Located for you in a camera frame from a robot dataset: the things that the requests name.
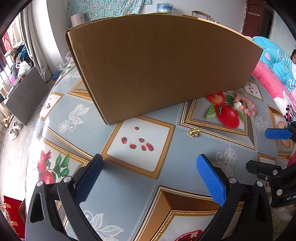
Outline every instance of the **concrete floor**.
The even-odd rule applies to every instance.
[[[50,90],[54,83],[55,81],[52,80],[47,83]],[[4,133],[4,137],[0,135],[2,138],[2,145],[0,145],[0,203],[3,203],[3,195],[18,200],[25,198],[25,174],[29,146],[38,115],[47,96],[48,94],[39,103],[28,124],[22,127],[16,139],[11,140],[8,136],[13,122],[17,121],[16,117],[12,119],[8,128],[0,129]]]

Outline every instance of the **blue textured pad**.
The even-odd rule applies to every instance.
[[[211,165],[208,163],[205,155],[201,154],[197,157],[196,168],[207,186],[214,202],[223,206],[226,201],[226,188],[216,175],[215,171],[212,169]]]
[[[84,176],[80,179],[76,186],[75,203],[79,205],[81,202],[85,202],[89,193],[91,192],[96,180],[98,179],[102,169],[104,161],[101,155],[96,158],[88,167]]]
[[[268,139],[288,140],[292,133],[287,129],[266,129],[265,137]]]

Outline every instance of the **dark red door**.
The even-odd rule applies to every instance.
[[[258,36],[264,10],[264,0],[247,0],[246,18],[242,34],[245,36]]]

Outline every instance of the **white cylinder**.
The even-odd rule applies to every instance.
[[[84,20],[83,13],[80,12],[80,13],[77,13],[77,14],[71,16],[71,21],[72,21],[72,27],[75,27],[75,26],[77,26],[79,24],[84,23],[85,20]]]

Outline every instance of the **floral fabric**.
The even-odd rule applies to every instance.
[[[68,26],[72,27],[71,16],[80,12],[84,13],[84,19],[88,22],[99,18],[138,14],[144,4],[151,4],[151,0],[68,0]]]

